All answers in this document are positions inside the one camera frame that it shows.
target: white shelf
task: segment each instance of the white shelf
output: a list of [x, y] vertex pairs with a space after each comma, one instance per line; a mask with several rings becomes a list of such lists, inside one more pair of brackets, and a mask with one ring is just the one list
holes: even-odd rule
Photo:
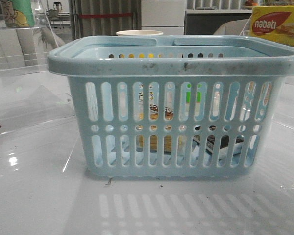
[[186, 10], [186, 14], [251, 14], [251, 10]]

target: cabinet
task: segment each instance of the cabinet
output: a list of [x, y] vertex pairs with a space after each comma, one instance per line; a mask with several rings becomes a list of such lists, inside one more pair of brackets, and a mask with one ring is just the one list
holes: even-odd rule
[[186, 0], [143, 0], [142, 29], [183, 35]]

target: basket hole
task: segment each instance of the basket hole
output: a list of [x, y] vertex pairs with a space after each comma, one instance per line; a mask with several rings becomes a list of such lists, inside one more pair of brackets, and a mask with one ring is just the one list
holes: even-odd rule
[[180, 125], [179, 128], [178, 128], [178, 130], [180, 132], [184, 132], [184, 131], [186, 131], [186, 129], [187, 129], [186, 125]]
[[195, 131], [200, 131], [200, 129], [201, 129], [201, 126], [199, 126], [199, 125], [197, 125], [197, 126], [194, 127], [194, 130]]
[[151, 125], [150, 126], [150, 131], [156, 131], [158, 127], [156, 125]]
[[111, 126], [111, 125], [107, 125], [106, 128], [105, 128], [106, 132], [112, 132], [113, 129], [114, 129], [114, 128], [113, 128], [113, 126]]
[[141, 131], [143, 129], [143, 126], [142, 125], [137, 125], [137, 126], [135, 126], [135, 129], [137, 131]]
[[255, 125], [254, 128], [253, 128], [253, 131], [258, 132], [258, 131], [260, 131], [260, 129], [261, 129], [260, 125]]
[[171, 125], [166, 125], [165, 126], [165, 131], [170, 131], [172, 129], [172, 126]]
[[246, 130], [246, 126], [245, 125], [241, 125], [241, 126], [239, 126], [239, 128], [238, 128], [238, 131], [239, 132], [243, 132], [243, 131], [245, 131]]
[[231, 126], [230, 125], [227, 125], [227, 126], [225, 126], [223, 129], [224, 129], [224, 131], [229, 131], [229, 130], [231, 130]]
[[209, 126], [210, 131], [214, 131], [215, 129], [216, 129], [216, 126], [213, 126], [213, 125]]
[[122, 125], [121, 127], [120, 127], [120, 131], [122, 131], [122, 132], [125, 132], [125, 131], [127, 131], [128, 130], [128, 126], [127, 125]]
[[97, 126], [97, 125], [92, 125], [91, 130], [92, 130], [93, 132], [97, 132], [97, 131], [99, 130], [99, 126]]

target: striped curtain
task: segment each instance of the striped curtain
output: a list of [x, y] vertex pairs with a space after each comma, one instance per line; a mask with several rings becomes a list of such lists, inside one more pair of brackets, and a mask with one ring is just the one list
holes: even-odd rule
[[116, 35], [117, 31], [138, 29], [141, 25], [141, 0], [71, 0], [70, 8], [75, 39]]

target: table surface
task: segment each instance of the table surface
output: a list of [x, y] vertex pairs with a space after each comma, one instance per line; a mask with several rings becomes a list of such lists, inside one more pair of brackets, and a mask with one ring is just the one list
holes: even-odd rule
[[294, 235], [294, 82], [254, 171], [107, 178], [86, 169], [66, 78], [0, 78], [0, 235]]

